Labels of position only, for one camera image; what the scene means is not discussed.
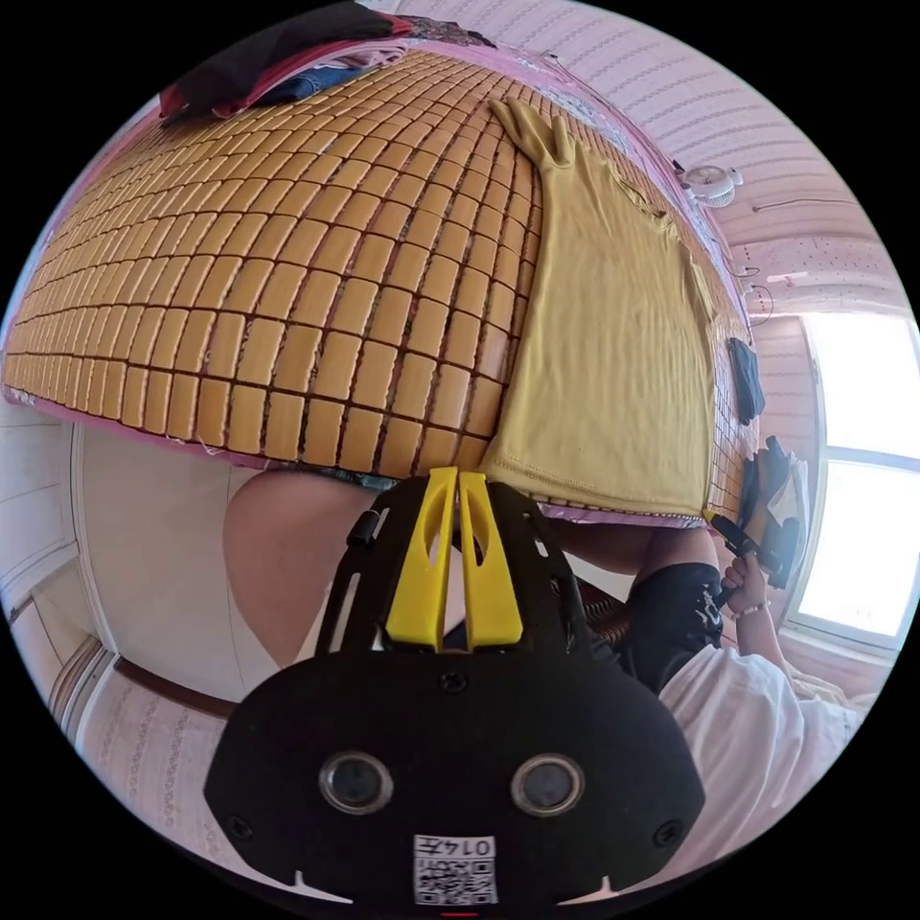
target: sticker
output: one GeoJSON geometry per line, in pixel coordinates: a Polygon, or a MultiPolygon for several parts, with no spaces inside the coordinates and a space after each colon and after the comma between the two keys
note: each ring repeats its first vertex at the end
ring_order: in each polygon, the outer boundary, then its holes
{"type": "Polygon", "coordinates": [[[497,904],[494,837],[415,836],[415,903],[497,904]]]}

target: window frame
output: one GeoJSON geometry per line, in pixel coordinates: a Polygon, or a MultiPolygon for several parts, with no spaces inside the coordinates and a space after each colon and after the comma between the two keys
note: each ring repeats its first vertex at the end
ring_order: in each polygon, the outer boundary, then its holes
{"type": "MultiPolygon", "coordinates": [[[[825,412],[824,385],[821,375],[820,362],[815,338],[808,323],[808,317],[800,317],[802,329],[805,333],[805,344],[809,354],[809,364],[812,370],[812,381],[815,388],[815,415],[817,436],[817,475],[815,507],[812,511],[812,532],[805,551],[805,558],[799,570],[795,589],[783,627],[803,637],[811,637],[823,642],[850,649],[864,655],[872,655],[886,659],[894,659],[901,651],[905,638],[909,632],[914,605],[920,596],[920,554],[917,556],[917,566],[914,569],[913,586],[907,599],[907,605],[901,617],[901,626],[894,636],[886,636],[868,630],[859,630],[845,626],[841,623],[824,620],[820,617],[809,616],[800,612],[802,599],[808,585],[812,568],[817,555],[817,548],[821,539],[821,524],[824,520],[824,509],[827,500],[827,472],[829,465],[834,462],[854,463],[861,466],[873,466],[888,470],[899,470],[920,474],[920,459],[905,457],[898,454],[888,454],[877,450],[861,450],[857,448],[839,448],[827,443],[827,417],[825,412]]],[[[905,324],[910,333],[917,366],[920,368],[920,331],[905,317],[905,324]]]]}

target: yellow bracket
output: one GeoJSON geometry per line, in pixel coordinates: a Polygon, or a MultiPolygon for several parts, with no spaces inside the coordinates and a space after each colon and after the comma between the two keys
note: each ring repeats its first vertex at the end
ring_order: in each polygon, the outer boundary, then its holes
{"type": "Polygon", "coordinates": [[[448,600],[457,469],[432,470],[402,564],[386,631],[394,642],[441,651],[448,600]],[[431,551],[438,541],[434,559],[431,551]]]}
{"type": "Polygon", "coordinates": [[[460,535],[468,651],[517,644],[524,631],[518,598],[486,491],[486,477],[478,472],[460,473],[460,535]],[[481,562],[476,559],[477,544],[481,562]]]}

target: bed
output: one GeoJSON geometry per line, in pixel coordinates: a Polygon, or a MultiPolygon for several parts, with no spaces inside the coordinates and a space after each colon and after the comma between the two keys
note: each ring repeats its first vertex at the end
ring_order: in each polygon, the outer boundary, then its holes
{"type": "MultiPolygon", "coordinates": [[[[635,126],[553,62],[410,44],[294,105],[169,130],[143,119],[60,209],[5,343],[4,395],[250,467],[377,486],[476,469],[541,244],[539,177],[483,104],[512,97],[614,159],[705,274],[708,506],[736,517],[757,431],[738,420],[726,342],[748,325],[710,217],[635,126]],[[295,239],[307,260],[285,254],[295,239]]],[[[700,523],[536,497],[556,517],[700,523]]]]}

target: camera lens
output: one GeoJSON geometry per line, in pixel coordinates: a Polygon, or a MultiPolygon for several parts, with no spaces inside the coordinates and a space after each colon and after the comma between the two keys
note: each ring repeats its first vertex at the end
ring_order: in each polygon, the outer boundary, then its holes
{"type": "Polygon", "coordinates": [[[511,797],[528,815],[554,817],[574,808],[584,788],[577,764],[560,754],[541,754],[517,769],[511,797]]]}
{"type": "Polygon", "coordinates": [[[326,801],[349,815],[369,815],[383,808],[393,794],[387,768],[370,754],[348,751],[330,758],[319,774],[326,801]]]}

